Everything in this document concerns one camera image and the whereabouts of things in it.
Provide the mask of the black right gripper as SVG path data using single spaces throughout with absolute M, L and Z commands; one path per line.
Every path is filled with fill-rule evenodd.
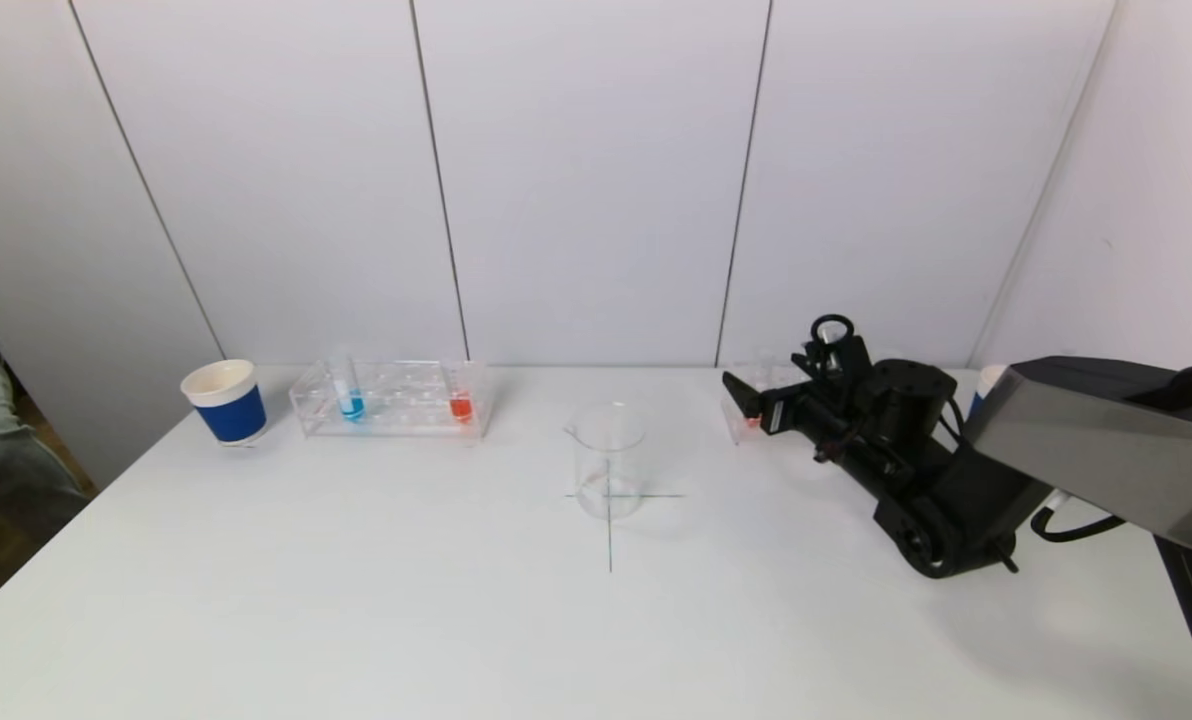
M 732 372 L 724 372 L 721 383 L 743 418 L 762 416 L 760 428 L 770 436 L 794 432 L 822 445 L 842 441 L 853 430 L 840 410 L 839 393 L 824 383 L 801 381 L 762 393 Z

